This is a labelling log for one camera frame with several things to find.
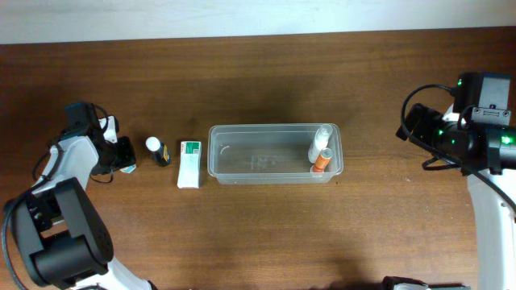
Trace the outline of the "clear plastic container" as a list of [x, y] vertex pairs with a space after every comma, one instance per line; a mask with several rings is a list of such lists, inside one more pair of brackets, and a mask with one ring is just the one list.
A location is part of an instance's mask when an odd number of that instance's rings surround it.
[[[309, 148], [321, 127], [330, 129], [333, 156], [325, 171], [311, 171]], [[220, 184], [317, 184], [342, 173], [343, 148], [333, 123], [217, 125], [210, 128], [207, 171]]]

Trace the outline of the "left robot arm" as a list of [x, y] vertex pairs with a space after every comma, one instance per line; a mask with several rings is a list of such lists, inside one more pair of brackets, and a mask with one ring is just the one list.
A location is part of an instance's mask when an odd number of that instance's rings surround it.
[[156, 290], [116, 259], [108, 229], [85, 192], [97, 175], [135, 164], [130, 139], [117, 136], [117, 118], [101, 106], [78, 102], [65, 113], [68, 125], [43, 155], [44, 170], [3, 209], [1, 248], [11, 279], [25, 287], [10, 259], [9, 235], [39, 287]]

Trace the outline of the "dark bottle white cap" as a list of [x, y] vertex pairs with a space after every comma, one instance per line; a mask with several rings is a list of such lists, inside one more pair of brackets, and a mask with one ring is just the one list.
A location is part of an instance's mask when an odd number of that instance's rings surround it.
[[170, 164], [169, 150], [157, 137], [148, 137], [145, 141], [145, 145], [151, 152], [151, 157], [158, 166], [166, 167]]

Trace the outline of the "white green medicine box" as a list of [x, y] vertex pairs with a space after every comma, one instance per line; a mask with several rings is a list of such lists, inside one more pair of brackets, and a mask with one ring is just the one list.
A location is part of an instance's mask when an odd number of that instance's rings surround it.
[[198, 189], [200, 187], [202, 143], [182, 141], [177, 187]]

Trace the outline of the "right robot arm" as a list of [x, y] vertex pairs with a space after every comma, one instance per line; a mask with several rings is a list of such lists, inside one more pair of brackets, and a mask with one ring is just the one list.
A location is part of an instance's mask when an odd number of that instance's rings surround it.
[[464, 72], [442, 114], [421, 103], [402, 106], [396, 136], [431, 154], [426, 171], [457, 169], [467, 179], [476, 225], [480, 289], [515, 287], [515, 129], [510, 76]]

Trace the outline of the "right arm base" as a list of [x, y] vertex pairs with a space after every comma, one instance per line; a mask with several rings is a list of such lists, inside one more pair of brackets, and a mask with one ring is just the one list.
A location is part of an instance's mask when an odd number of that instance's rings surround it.
[[383, 290], [471, 290], [462, 284], [427, 284], [421, 280], [406, 277], [386, 276], [382, 280]]

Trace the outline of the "small jar gold lid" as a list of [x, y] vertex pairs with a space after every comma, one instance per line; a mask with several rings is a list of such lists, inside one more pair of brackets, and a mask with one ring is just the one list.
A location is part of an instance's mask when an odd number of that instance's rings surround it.
[[126, 174], [131, 174], [133, 171], [135, 171], [135, 169], [136, 169], [136, 165], [132, 164], [132, 165], [127, 166], [125, 168], [120, 168], [119, 171], [123, 172], [123, 173], [126, 173]]

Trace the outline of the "orange tube white cap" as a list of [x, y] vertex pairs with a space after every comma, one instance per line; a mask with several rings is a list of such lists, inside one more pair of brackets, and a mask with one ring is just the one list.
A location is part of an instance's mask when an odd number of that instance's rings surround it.
[[333, 157], [333, 151], [329, 147], [323, 148], [318, 155], [315, 163], [312, 165], [310, 171], [313, 173], [323, 173], [326, 170], [327, 165], [330, 163]]

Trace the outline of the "white spray bottle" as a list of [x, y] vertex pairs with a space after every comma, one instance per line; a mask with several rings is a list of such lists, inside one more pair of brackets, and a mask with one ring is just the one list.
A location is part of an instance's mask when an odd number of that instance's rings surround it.
[[330, 124], [322, 124], [316, 131], [313, 141], [308, 150], [308, 159], [314, 164], [320, 154], [320, 151], [324, 149], [333, 133], [333, 127]]

